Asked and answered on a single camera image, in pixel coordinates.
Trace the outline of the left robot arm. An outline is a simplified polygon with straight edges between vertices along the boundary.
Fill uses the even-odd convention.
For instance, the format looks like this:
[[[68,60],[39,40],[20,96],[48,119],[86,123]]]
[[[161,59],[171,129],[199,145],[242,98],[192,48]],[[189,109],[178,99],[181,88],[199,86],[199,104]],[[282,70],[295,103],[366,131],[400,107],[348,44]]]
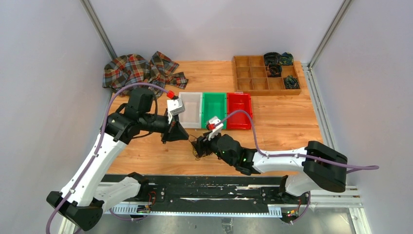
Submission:
[[[148,179],[136,172],[105,189],[98,186],[114,159],[140,137],[141,131],[147,135],[159,133],[163,143],[188,139],[179,122],[179,114],[185,111],[183,101],[171,91],[167,97],[165,113],[151,113],[158,106],[156,95],[150,89],[138,87],[132,90],[128,102],[105,117],[93,148],[76,174],[60,191],[47,196],[55,213],[88,231],[107,210],[126,199],[154,203],[156,196],[150,191]]]

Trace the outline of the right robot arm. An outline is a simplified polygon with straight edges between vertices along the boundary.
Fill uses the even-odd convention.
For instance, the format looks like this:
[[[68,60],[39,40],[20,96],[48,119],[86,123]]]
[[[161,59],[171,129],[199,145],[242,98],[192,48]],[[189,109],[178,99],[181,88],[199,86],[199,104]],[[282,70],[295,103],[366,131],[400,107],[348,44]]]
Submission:
[[[309,141],[305,147],[287,151],[245,148],[227,134],[214,138],[200,136],[191,144],[196,157],[215,154],[243,175],[294,172],[294,175],[285,175],[280,183],[278,195],[284,203],[291,203],[311,190],[342,193],[346,189],[347,157],[318,141]]]

